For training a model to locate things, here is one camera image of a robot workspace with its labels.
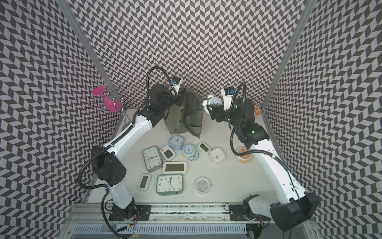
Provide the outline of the green canvas bag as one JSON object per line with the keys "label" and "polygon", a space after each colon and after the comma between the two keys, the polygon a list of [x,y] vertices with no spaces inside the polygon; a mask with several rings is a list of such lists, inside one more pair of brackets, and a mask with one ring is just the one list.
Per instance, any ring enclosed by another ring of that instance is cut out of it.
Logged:
{"label": "green canvas bag", "polygon": [[168,116],[164,119],[165,126],[170,134],[189,132],[200,138],[203,126],[204,109],[201,97],[191,89],[181,87],[184,93],[181,106],[173,105]]}

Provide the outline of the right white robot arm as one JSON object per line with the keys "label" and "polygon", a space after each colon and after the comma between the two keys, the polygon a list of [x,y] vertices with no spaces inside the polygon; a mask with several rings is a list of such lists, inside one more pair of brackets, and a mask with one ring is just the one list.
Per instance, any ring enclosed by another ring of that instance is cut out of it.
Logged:
{"label": "right white robot arm", "polygon": [[260,195],[250,195],[243,200],[243,212],[247,219],[257,215],[272,219],[283,232],[312,218],[320,199],[314,192],[306,189],[295,179],[282,161],[264,128],[255,122],[255,106],[246,97],[246,83],[237,88],[228,87],[221,91],[223,100],[212,102],[209,95],[202,106],[216,122],[227,122],[232,128],[230,149],[237,157],[253,155],[270,179],[277,200],[262,199]]}

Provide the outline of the white twin-bell alarm clock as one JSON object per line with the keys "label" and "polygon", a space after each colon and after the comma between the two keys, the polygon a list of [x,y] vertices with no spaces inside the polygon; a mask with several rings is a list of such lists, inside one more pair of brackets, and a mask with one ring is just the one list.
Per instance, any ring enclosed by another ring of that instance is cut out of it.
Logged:
{"label": "white twin-bell alarm clock", "polygon": [[203,100],[202,102],[202,106],[208,115],[210,114],[208,110],[208,106],[222,106],[222,105],[223,105],[222,100],[214,95],[208,95],[207,98]]}

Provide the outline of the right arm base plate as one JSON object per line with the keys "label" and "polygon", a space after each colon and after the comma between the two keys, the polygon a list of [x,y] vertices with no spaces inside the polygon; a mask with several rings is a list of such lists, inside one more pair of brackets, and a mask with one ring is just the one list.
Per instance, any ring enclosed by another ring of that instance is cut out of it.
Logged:
{"label": "right arm base plate", "polygon": [[224,206],[228,211],[231,221],[270,221],[269,217],[255,214],[247,204],[228,204]]}

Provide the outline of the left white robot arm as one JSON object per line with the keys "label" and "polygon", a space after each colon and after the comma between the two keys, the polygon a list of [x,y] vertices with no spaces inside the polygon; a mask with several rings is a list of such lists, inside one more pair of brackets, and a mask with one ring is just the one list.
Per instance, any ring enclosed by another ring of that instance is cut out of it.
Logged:
{"label": "left white robot arm", "polygon": [[[164,73],[169,86],[163,84],[150,86],[150,75],[154,70]],[[121,161],[131,147],[164,118],[167,110],[173,105],[182,105],[184,96],[184,92],[180,90],[182,82],[180,77],[170,77],[162,67],[150,68],[146,76],[147,95],[134,113],[132,122],[104,146],[95,146],[91,151],[91,158],[80,169],[77,177],[78,185],[87,190],[104,188],[113,200],[112,213],[120,219],[130,221],[136,214],[135,201],[129,194],[125,182],[127,169]],[[102,181],[101,184],[90,186],[83,183],[83,175],[88,168]]]}

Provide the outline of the white square analog clock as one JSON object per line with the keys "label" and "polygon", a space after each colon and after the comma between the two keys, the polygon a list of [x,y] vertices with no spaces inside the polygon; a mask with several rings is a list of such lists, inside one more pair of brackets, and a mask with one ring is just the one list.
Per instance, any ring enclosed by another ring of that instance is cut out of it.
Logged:
{"label": "white square analog clock", "polygon": [[209,153],[209,157],[213,164],[220,164],[226,160],[226,155],[220,147],[212,149]]}

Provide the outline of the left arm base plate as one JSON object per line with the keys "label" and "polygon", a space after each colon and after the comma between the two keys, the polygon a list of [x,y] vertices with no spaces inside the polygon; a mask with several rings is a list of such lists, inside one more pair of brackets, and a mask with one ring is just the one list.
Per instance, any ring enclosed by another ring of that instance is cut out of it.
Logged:
{"label": "left arm base plate", "polygon": [[151,205],[134,205],[128,206],[126,209],[120,209],[113,204],[109,220],[114,222],[122,221],[148,221],[150,217],[152,206]]}

